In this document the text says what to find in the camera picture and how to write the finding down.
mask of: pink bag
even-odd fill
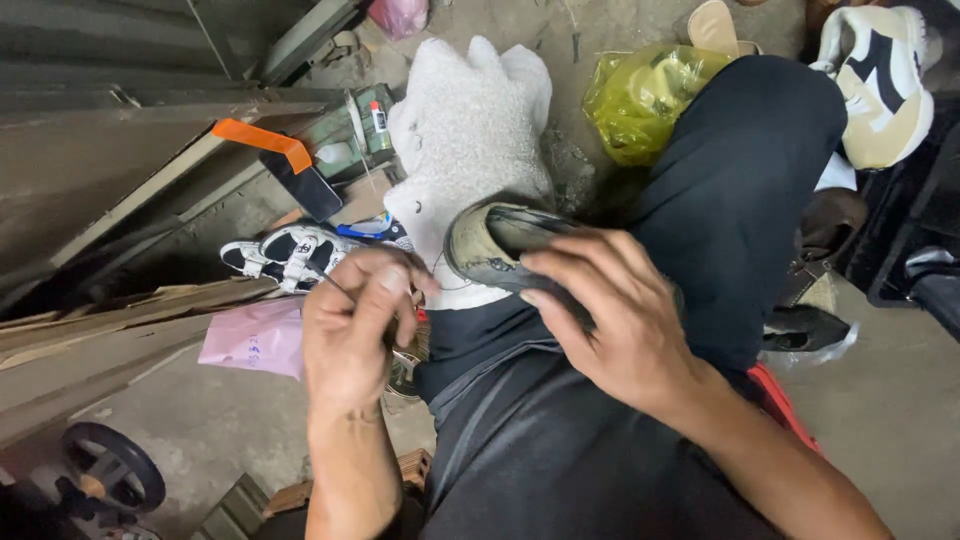
[[[303,298],[268,300],[217,313],[206,331],[198,362],[300,380]]]
[[[397,41],[426,27],[427,0],[373,0],[367,14]]]

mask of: yellow plastic bag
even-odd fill
[[[614,161],[651,166],[681,112],[731,60],[686,45],[605,53],[590,80],[584,112]]]

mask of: black wheel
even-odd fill
[[[70,426],[60,442],[87,496],[134,514],[151,512],[166,499],[163,475],[123,433],[103,424],[80,422]]]

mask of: hand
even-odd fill
[[[617,400],[666,422],[676,406],[696,398],[704,380],[719,377],[686,346],[671,286],[628,233],[557,236],[521,262],[587,308],[596,324],[590,333],[549,293],[520,293],[540,310],[573,367]]]
[[[391,366],[384,335],[395,318],[401,347],[417,330],[411,285],[427,293],[437,285],[422,261],[388,248],[350,252],[330,278],[348,294],[324,281],[307,295],[303,363],[311,413],[347,414],[383,393]]]

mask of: white fluffy cloth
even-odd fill
[[[454,275],[444,234],[458,212],[497,194],[555,209],[538,146],[552,92],[546,65],[520,45],[499,56],[477,36],[465,59],[440,39],[417,50],[407,97],[388,120],[408,177],[383,202],[444,290],[427,309],[466,309],[510,294]]]

